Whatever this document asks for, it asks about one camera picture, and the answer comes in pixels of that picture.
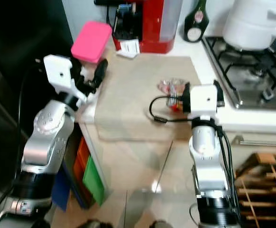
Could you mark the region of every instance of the beige mat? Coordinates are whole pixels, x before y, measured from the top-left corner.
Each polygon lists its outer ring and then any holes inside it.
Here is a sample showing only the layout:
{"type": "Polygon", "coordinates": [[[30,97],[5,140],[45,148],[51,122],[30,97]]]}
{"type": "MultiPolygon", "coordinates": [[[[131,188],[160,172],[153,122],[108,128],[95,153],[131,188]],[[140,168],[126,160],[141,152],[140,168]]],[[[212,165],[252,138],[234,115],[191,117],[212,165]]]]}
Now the beige mat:
{"type": "MultiPolygon", "coordinates": [[[[173,140],[187,139],[189,123],[159,124],[148,114],[151,100],[163,95],[157,89],[160,80],[179,78],[198,85],[194,66],[189,57],[166,57],[140,54],[135,59],[113,55],[96,107],[95,124],[105,140],[173,140]]],[[[154,105],[154,114],[177,118],[165,105],[154,105]]]]}

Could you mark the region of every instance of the stove knob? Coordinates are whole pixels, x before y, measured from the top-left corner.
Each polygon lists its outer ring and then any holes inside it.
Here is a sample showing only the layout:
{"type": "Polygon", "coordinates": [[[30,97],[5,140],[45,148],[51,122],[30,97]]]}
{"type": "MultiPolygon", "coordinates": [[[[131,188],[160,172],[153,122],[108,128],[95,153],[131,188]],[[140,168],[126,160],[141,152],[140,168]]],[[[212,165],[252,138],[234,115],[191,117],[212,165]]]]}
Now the stove knob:
{"type": "Polygon", "coordinates": [[[274,92],[271,88],[265,89],[261,94],[261,98],[266,102],[272,100],[274,98],[274,96],[275,96],[274,92]]]}

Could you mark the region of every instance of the white countertop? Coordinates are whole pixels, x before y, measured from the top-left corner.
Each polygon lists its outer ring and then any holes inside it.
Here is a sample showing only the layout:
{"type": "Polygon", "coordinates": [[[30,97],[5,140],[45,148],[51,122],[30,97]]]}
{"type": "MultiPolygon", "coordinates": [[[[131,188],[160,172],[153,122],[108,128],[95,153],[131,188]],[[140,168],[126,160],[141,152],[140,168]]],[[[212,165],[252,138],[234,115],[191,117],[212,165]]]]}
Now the white countertop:
{"type": "MultiPolygon", "coordinates": [[[[202,42],[191,44],[182,40],[177,34],[173,49],[166,55],[189,56],[202,84],[212,83],[218,76],[202,42]]],[[[98,95],[99,90],[95,95],[89,95],[87,108],[78,116],[78,122],[93,123],[98,95]]],[[[219,108],[217,113],[219,124],[223,126],[224,130],[276,133],[276,111],[238,110],[233,107],[226,93],[224,96],[225,107],[219,108]]]]}

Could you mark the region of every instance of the metal handle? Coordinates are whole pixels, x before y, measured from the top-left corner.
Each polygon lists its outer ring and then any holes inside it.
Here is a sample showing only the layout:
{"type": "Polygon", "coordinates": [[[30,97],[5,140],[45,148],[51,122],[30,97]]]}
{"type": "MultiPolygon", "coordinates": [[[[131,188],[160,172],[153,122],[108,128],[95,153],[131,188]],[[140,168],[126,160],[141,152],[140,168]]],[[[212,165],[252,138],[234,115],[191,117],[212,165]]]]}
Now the metal handle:
{"type": "Polygon", "coordinates": [[[232,141],[232,145],[275,146],[276,147],[276,142],[244,141],[242,135],[236,135],[232,141]]]}

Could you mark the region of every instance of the wooden wine rack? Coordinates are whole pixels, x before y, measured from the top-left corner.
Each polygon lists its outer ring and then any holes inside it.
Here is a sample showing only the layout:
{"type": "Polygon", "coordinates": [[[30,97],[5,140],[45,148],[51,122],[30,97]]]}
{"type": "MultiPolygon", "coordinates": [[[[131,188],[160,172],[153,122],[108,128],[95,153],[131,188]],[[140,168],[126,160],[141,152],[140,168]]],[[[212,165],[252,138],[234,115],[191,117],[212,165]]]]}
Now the wooden wine rack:
{"type": "Polygon", "coordinates": [[[236,170],[241,218],[248,228],[276,228],[276,156],[255,153],[236,170]]]}

